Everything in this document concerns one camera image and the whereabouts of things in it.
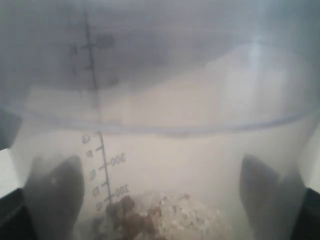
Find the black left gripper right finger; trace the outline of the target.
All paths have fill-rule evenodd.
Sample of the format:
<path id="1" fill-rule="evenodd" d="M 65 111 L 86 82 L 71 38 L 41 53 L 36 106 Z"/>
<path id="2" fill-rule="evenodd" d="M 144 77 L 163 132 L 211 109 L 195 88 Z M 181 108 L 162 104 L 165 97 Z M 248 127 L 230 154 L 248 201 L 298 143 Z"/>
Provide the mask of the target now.
<path id="1" fill-rule="evenodd" d="M 320 194 L 297 169 L 279 172 L 254 155 L 242 158 L 240 200 L 255 240 L 318 240 Z"/>

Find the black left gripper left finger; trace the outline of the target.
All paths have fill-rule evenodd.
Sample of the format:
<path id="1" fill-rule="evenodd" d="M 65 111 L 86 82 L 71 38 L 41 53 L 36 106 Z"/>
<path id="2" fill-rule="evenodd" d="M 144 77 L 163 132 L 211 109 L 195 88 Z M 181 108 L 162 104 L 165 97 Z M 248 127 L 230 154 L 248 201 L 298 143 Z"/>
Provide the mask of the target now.
<path id="1" fill-rule="evenodd" d="M 81 159 L 70 156 L 51 170 L 33 160 L 23 187 L 0 199 L 2 240 L 71 240 L 84 200 Z"/>

